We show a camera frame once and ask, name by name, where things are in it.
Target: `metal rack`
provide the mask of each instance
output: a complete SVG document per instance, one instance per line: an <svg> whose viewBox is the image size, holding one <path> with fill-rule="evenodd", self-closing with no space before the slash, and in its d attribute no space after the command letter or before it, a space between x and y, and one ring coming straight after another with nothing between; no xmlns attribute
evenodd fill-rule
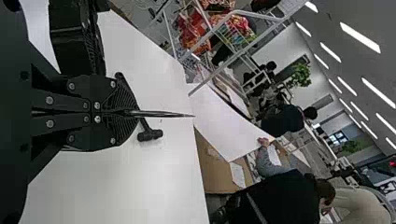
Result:
<svg viewBox="0 0 396 224"><path fill-rule="evenodd" d="M156 15L156 17L149 23L149 25L143 30L144 34L147 34L150 28L157 23L157 20L160 17L163 17L165 20L165 26L167 28L167 32L169 35L169 40L172 46L171 55L175 57L178 61L180 61L184 68L190 72L194 72L198 69L197 65L200 64L204 66L207 70L210 71L211 75L208 77L203 77L202 82L200 82L193 90L189 92L189 95L193 95L197 92L200 88L202 88L207 82L212 80L214 77L219 79L221 82L226 84L230 87L233 91L235 91L242 99L247 100L247 94L252 92L254 88L258 85L262 84L263 82L272 83L270 78L264 71L260 71L257 64L255 64L252 60L250 55L248 54L248 50L259 43L263 38L273 32L278 26L282 26L283 22L288 20L291 15L297 12L308 0L283 0L283 1L295 1L293 7L287 8L285 11L285 16L282 18L276 17L274 14L271 13L271 9L268 11L254 13L244 10L233 10L229 12L225 17L220 20L215 26L212 26L207 18L206 12L203 10L201 4L198 0L182 0L180 1L179 10L186 9L187 6L194 4L196 8L198 8L199 13L203 16L205 20L205 24L207 25L207 32L204 36L200 38L200 40L190 49L183 49L179 43L179 33L175 31L170 24L176 19L177 14L170 12L168 7L172 4L172 1L168 1L163 9ZM234 15L243 16L243 17L251 17L259 20L266 21L269 25L268 29L266 29L263 33L256 36L253 40L246 40L245 37L239 32L239 30L233 26L230 22L230 18ZM201 45L203 45L210 37L216 35L219 40L226 45L229 50L233 53L228 60L223 62L222 65L219 67L215 67L211 64L210 60L208 60L208 55L204 54L198 57L194 54L194 51L197 50ZM242 86L240 83L236 82L232 78L223 75L223 70L228 65L240 59L248 69L250 69L255 76L251 78L246 84L250 81L255 80L257 76L261 74L264 75L264 78L260 83L256 83L250 89L244 90L246 85Z"/></svg>

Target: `window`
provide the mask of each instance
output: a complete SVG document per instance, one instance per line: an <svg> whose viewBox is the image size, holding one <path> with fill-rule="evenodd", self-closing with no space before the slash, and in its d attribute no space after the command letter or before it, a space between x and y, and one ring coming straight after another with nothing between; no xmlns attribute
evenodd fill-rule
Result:
<svg viewBox="0 0 396 224"><path fill-rule="evenodd" d="M329 136L329 138L327 139L327 144L329 144L330 147L338 147L342 143L345 143L347 141L348 139L344 135L344 133L342 131L339 131Z"/></svg>

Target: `potted plant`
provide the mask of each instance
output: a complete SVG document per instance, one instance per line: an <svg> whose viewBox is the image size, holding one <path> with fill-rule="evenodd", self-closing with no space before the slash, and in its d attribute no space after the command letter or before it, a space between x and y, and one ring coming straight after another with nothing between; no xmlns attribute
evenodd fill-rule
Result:
<svg viewBox="0 0 396 224"><path fill-rule="evenodd" d="M294 73L291 76L291 80L286 82L289 89L294 87L307 87L311 85L312 81L309 78L311 71L309 65L303 63L297 63L293 66Z"/></svg>

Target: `desk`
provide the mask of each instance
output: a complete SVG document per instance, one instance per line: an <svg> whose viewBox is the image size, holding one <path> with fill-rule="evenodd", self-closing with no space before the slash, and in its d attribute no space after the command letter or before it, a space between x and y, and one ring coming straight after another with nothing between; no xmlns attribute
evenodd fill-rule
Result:
<svg viewBox="0 0 396 224"><path fill-rule="evenodd" d="M31 6L24 8L28 24L47 25L47 2L21 3ZM191 113L176 60L112 11L98 23L107 73L123 72L141 108ZM48 39L48 29L40 30L29 35L32 43ZM49 39L43 46L53 57ZM121 147L59 153L29 185L21 224L208 223L192 120L148 123L163 129L161 140L138 143L138 126Z"/></svg>

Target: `black machine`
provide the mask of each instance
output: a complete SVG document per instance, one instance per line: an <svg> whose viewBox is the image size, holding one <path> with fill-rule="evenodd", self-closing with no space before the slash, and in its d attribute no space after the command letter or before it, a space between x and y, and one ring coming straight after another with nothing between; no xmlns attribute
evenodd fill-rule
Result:
<svg viewBox="0 0 396 224"><path fill-rule="evenodd" d="M106 77L97 13L106 0L50 0L50 39L59 74L29 42L18 0L0 1L0 223L18 223L28 184L61 150L93 152L122 145L139 121L148 141L163 136L144 117L122 73Z"/></svg>

